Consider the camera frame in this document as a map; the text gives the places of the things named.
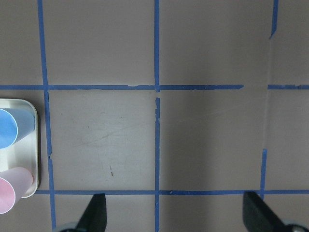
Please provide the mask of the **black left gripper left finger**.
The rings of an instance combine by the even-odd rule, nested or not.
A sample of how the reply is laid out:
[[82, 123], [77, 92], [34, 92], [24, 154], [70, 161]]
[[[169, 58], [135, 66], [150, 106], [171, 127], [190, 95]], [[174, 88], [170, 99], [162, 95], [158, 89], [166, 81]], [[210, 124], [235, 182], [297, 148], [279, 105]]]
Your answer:
[[77, 232], [104, 232], [107, 227], [107, 208], [104, 193], [94, 194], [77, 223]]

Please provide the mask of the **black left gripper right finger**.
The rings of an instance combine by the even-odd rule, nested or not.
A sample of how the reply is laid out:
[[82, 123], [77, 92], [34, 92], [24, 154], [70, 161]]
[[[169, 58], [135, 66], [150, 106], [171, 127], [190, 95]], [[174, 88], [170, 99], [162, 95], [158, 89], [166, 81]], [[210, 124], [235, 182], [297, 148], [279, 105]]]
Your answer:
[[285, 231], [285, 224], [254, 191], [243, 193], [242, 220], [248, 232]]

